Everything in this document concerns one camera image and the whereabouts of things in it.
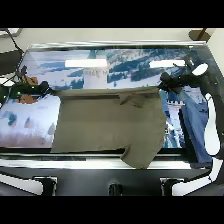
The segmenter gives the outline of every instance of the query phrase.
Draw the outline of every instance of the brown cloth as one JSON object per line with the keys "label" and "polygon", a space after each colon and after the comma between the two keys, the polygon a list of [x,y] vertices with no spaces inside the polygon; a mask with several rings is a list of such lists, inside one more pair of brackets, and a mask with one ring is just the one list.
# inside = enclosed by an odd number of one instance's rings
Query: brown cloth
{"label": "brown cloth", "polygon": [[113,98],[61,98],[52,153],[126,148],[121,159],[147,168],[161,149],[165,116],[159,90],[113,93]]}

